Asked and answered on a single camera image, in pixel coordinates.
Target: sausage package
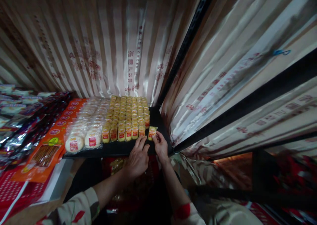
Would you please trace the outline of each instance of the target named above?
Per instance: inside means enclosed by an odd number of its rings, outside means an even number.
[[[74,99],[69,103],[61,117],[41,139],[25,167],[14,174],[14,181],[44,183],[47,180],[55,165],[65,153],[64,135],[67,125],[76,117],[77,112],[85,102],[86,99]]]

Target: shelf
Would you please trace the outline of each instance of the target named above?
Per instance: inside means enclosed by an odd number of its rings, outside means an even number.
[[[164,125],[162,116],[157,108],[150,108],[150,125],[158,127],[158,131],[164,135],[164,138],[168,144],[168,154],[173,152],[172,145],[170,143],[170,137],[167,133],[166,127]],[[80,151],[74,155],[64,155],[64,158],[97,158],[97,157],[118,157],[118,156],[128,156],[134,147],[135,140],[129,142],[111,142],[104,143],[101,149],[93,149],[87,151]],[[148,151],[149,155],[156,155],[154,142],[146,140],[145,144],[149,144],[150,148]]]

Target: person's right hand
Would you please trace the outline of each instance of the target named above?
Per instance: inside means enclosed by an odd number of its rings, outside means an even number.
[[[159,161],[161,163],[168,162],[168,153],[167,153],[167,141],[165,140],[164,136],[159,132],[156,131],[156,136],[154,136],[153,141],[155,143],[155,151],[158,155]]]

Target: sleeve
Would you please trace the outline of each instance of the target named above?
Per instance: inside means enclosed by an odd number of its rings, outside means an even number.
[[[76,194],[36,224],[91,224],[99,212],[99,201],[95,190],[91,187]]]
[[[172,217],[172,224],[177,225],[206,225],[198,214],[193,203],[181,206]]]

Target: red cuff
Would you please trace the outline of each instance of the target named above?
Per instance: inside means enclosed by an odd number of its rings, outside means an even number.
[[[174,214],[174,219],[180,219],[180,220],[185,220],[186,218],[189,217],[189,215],[191,214],[191,204],[185,204],[180,206],[175,214]]]

